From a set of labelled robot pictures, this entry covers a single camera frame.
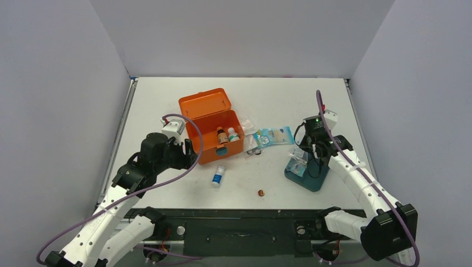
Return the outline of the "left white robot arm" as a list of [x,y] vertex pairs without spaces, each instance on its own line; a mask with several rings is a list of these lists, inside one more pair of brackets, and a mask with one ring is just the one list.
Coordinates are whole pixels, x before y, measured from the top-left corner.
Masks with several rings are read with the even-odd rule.
[[81,231],[61,250],[48,253],[45,266],[113,266],[127,251],[144,239],[162,238],[166,232],[164,216],[145,208],[137,222],[111,235],[128,211],[150,190],[159,187],[157,176],[167,169],[184,169],[189,173],[199,160],[190,139],[179,142],[163,133],[150,133],[121,166],[102,203],[94,214],[76,224]]

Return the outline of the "white bottle green label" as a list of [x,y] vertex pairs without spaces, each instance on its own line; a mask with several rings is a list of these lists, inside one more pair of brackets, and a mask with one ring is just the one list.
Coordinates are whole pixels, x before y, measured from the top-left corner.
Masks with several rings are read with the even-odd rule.
[[228,140],[229,140],[229,142],[234,142],[234,141],[240,140],[240,137],[239,137],[238,133],[232,127],[228,128]]

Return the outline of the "brown bottle orange cap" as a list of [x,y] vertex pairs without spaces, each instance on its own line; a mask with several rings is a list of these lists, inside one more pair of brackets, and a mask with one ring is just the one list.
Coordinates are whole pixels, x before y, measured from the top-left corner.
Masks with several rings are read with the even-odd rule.
[[217,139],[219,145],[229,142],[229,137],[222,127],[217,128]]

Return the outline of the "zip bag of wipes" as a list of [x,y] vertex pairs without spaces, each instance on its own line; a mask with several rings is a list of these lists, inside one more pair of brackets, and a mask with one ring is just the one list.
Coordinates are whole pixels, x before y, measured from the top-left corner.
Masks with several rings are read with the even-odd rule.
[[294,147],[288,151],[288,156],[289,161],[286,166],[286,171],[299,177],[303,177],[308,164],[308,153],[299,147]]

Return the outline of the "orange plastic medicine box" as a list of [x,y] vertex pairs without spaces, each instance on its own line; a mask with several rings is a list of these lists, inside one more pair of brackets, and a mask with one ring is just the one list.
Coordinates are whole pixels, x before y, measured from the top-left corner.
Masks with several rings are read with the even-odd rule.
[[[203,136],[200,140],[195,127],[189,122],[186,123],[188,138],[192,140],[195,152],[199,154],[200,149],[203,149],[199,164],[207,164],[243,152],[244,133],[223,88],[182,97],[179,99],[179,106],[181,114],[191,119]],[[234,128],[240,140],[219,145],[218,127],[222,127],[227,134],[228,128]]]

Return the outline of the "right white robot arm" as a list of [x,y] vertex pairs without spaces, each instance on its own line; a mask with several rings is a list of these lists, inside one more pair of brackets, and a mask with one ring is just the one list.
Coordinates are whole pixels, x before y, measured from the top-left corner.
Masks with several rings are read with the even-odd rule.
[[402,204],[380,185],[345,137],[331,134],[329,127],[336,122],[329,113],[305,118],[301,124],[305,129],[301,149],[338,175],[366,216],[333,207],[314,222],[315,233],[322,238],[335,233],[355,240],[376,261],[389,260],[392,255],[412,249],[415,257],[412,265],[419,266],[417,210],[411,204]]

